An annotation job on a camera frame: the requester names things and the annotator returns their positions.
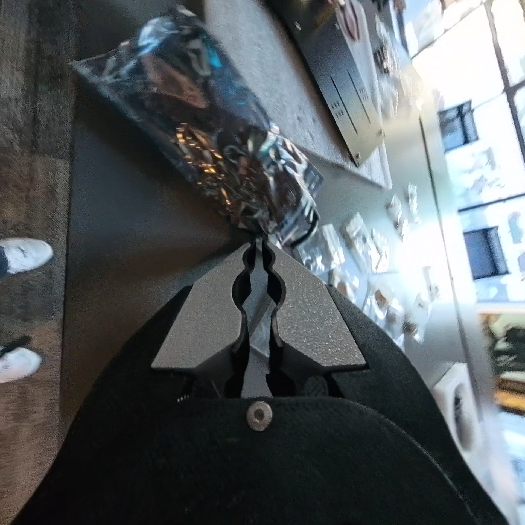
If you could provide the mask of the silver plastic parts bag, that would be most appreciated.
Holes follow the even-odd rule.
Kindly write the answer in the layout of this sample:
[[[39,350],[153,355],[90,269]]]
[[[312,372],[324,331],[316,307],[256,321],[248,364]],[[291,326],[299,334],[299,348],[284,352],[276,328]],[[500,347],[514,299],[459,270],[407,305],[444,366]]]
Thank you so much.
[[[117,48],[71,67],[137,124],[229,223],[251,233],[249,244],[294,249],[318,229],[311,187],[322,176],[183,6],[149,20]],[[191,286],[177,294],[180,307]],[[155,372],[187,377],[219,397],[210,383]]]

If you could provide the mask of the scattered small clear parts bags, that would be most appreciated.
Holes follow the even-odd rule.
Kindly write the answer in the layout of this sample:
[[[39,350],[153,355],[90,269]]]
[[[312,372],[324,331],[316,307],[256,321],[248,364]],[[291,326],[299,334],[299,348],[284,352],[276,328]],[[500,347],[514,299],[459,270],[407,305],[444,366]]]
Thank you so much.
[[[410,339],[421,345],[441,289],[433,266],[423,262],[423,244],[412,234],[421,223],[418,187],[407,186],[405,200],[393,195],[386,214],[399,240],[400,262],[407,272],[416,272],[419,285],[413,301],[409,293],[394,289],[390,276],[393,250],[387,237],[377,228],[369,228],[357,212],[339,230],[333,224],[318,227],[316,232],[295,248],[298,260],[317,277],[341,293],[381,328],[402,350]]]

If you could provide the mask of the white boxy object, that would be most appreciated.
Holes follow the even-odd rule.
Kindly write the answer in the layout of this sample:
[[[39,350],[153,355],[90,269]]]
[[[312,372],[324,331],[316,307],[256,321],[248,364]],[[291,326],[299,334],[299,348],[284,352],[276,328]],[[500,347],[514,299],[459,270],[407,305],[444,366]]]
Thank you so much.
[[[467,364],[453,363],[431,392],[464,460],[480,463],[485,440]]]

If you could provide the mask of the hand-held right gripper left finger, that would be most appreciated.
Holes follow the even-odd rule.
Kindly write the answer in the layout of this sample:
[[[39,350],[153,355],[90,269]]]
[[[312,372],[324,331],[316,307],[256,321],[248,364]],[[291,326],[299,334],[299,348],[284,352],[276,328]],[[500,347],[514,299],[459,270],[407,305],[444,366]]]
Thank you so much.
[[[257,246],[246,243],[196,280],[152,361],[172,372],[210,383],[219,397],[239,398],[250,343],[243,304]]]

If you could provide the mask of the white foam sheet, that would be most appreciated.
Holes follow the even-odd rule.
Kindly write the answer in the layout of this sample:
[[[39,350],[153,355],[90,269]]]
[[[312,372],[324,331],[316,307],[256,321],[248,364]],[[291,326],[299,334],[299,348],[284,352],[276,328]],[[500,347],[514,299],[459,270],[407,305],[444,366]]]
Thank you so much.
[[[208,29],[287,138],[315,159],[382,189],[392,188],[385,138],[363,166],[351,166],[350,154],[297,46],[266,1],[202,3]],[[380,110],[378,80],[376,90]]]

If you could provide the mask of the large office windows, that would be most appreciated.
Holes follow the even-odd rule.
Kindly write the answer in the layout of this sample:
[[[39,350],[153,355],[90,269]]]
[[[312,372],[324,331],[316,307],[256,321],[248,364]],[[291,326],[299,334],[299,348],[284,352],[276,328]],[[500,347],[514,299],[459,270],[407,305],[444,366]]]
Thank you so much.
[[[524,306],[524,1],[409,1],[477,301]]]

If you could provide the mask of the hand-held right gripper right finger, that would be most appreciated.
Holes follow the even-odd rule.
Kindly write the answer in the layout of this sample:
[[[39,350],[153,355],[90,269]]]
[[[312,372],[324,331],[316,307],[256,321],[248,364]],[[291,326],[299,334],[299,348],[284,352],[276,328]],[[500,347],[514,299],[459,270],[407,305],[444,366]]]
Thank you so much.
[[[312,377],[368,369],[329,287],[288,254],[263,241],[270,319],[269,373],[272,396],[299,395]]]

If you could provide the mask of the black metal base plate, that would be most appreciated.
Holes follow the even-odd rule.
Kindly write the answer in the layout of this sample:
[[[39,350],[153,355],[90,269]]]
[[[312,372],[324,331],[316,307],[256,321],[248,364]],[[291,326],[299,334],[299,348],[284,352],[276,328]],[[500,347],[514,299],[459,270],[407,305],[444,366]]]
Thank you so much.
[[[297,46],[350,154],[361,167],[382,144],[377,75],[359,1],[266,1]]]

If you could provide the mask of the white shoe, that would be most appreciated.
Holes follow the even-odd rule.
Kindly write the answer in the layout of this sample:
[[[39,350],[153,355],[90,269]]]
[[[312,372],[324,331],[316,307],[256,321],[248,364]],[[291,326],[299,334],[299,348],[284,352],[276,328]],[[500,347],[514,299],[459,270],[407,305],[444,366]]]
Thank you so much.
[[[1,278],[33,271],[54,256],[53,248],[43,240],[6,238],[1,240]]]
[[[1,355],[1,384],[31,376],[40,368],[42,360],[38,353],[23,347],[3,353]]]

